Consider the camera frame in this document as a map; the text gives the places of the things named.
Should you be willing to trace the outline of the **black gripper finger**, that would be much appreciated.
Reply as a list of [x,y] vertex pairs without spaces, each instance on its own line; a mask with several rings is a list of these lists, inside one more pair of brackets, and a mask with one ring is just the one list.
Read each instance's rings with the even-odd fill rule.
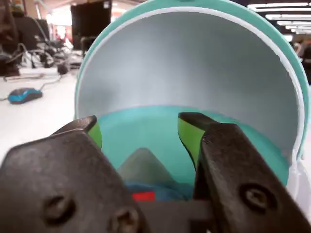
[[143,233],[146,220],[91,138],[95,116],[11,148],[0,168],[3,233]]
[[219,232],[310,232],[300,208],[238,125],[181,112],[178,136],[196,170],[193,198],[210,201]]

